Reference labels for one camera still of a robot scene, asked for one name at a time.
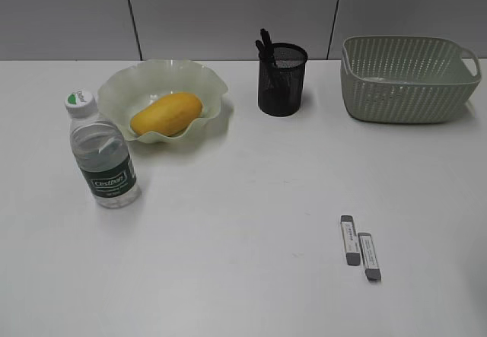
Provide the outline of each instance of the bottle label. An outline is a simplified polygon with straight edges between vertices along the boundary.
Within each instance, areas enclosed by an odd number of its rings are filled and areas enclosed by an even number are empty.
[[[130,155],[111,170],[89,172],[81,169],[93,195],[115,198],[129,191],[137,180]]]

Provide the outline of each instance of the plastic basket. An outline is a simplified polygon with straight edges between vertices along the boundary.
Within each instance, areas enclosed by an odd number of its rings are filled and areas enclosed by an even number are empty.
[[[467,53],[476,65],[465,66]],[[343,43],[342,93],[350,116],[368,122],[449,120],[482,79],[479,60],[431,37],[352,37]]]

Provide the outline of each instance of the pen holder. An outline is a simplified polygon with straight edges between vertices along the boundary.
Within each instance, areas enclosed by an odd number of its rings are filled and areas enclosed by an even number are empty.
[[[271,116],[289,116],[301,105],[307,53],[294,44],[272,47],[274,60],[259,57],[259,108]]]

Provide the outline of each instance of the glass bowl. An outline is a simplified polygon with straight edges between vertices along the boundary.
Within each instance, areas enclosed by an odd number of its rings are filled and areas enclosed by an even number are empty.
[[[179,91],[195,94],[202,102],[200,117],[176,135],[157,132],[136,135],[130,119],[159,98]],[[189,60],[151,59],[118,71],[98,90],[98,109],[113,121],[127,141],[171,143],[201,129],[218,116],[227,85],[210,68]]]

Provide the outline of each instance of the water bottle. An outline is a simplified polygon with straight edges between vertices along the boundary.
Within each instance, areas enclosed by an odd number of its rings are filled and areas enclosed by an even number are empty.
[[[65,106],[72,118],[73,155],[97,202],[121,208],[136,200],[141,191],[120,130],[98,112],[88,91],[69,94]]]

